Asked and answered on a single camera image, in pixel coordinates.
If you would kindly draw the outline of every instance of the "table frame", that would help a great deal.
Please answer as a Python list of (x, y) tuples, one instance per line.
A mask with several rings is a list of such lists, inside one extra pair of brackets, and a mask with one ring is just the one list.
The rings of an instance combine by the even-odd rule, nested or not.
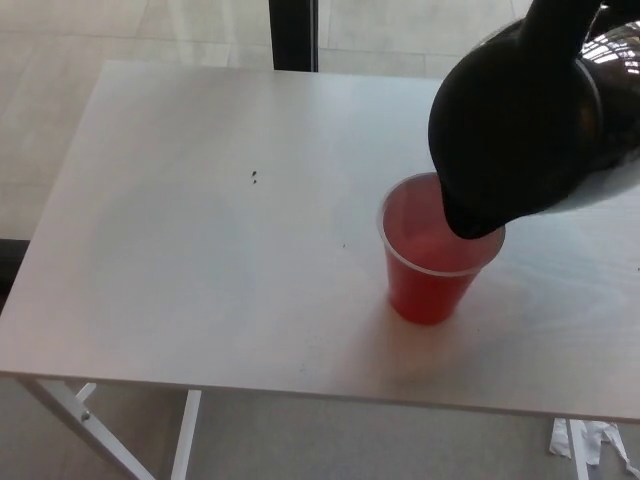
[[(18, 381), (58, 420), (81, 438), (101, 458), (120, 471), (125, 478), (160, 480), (149, 473), (146, 467), (85, 405), (85, 400), (96, 388), (95, 383), (87, 383), (77, 394), (74, 394), (61, 380), (19, 379)], [(201, 395), (200, 390), (188, 391), (173, 460), (171, 480), (186, 480), (187, 478)], [(584, 445), (582, 442), (575, 442), (575, 438), (581, 435), (577, 420), (567, 419), (567, 432), (575, 466), (575, 479), (589, 480)]]

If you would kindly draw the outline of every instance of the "table top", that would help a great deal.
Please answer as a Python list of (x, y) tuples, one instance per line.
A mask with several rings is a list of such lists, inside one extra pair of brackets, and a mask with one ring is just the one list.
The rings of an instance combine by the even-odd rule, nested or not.
[(433, 170), (438, 85), (107, 64), (0, 371), (639, 419), (640, 190), (510, 224), (440, 326), (388, 306), (376, 213)]

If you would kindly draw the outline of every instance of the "floor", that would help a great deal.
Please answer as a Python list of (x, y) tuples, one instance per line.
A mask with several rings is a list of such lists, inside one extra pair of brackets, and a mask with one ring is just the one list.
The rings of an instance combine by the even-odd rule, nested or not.
[[(442, 77), (529, 0), (320, 0), (320, 70)], [(0, 0), (0, 238), (30, 238), (105, 59), (272, 68), (267, 0)], [(160, 478), (182, 392), (89, 404)], [(0, 478), (121, 478), (0, 379)], [(567, 479), (551, 421), (242, 392), (203, 396), (189, 480)], [(623, 426), (640, 460), (640, 428)], [(610, 449), (596, 478), (624, 478)]]

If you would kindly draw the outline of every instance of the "white paper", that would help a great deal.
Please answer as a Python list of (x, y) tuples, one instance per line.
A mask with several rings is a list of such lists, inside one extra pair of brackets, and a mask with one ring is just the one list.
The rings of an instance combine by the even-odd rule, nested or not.
[[(627, 472), (637, 479), (640, 479), (640, 471), (631, 466), (631, 461), (624, 449), (618, 425), (607, 422), (583, 422), (581, 420), (579, 420), (578, 423), (580, 425), (581, 435), (579, 435), (578, 438), (574, 438), (574, 442), (583, 442), (587, 463), (589, 465), (600, 465), (602, 443), (611, 443), (620, 458), (624, 460)], [(549, 451), (555, 455), (571, 458), (567, 421), (564, 418), (556, 418), (553, 422)]]

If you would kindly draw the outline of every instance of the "red plastic cup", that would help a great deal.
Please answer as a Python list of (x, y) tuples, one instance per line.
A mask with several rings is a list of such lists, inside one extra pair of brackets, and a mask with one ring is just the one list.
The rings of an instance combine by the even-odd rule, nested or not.
[(435, 173), (409, 177), (387, 194), (378, 216), (389, 301), (405, 319), (434, 325), (451, 316), (480, 270), (504, 242), (504, 227), (464, 240), (447, 224)]

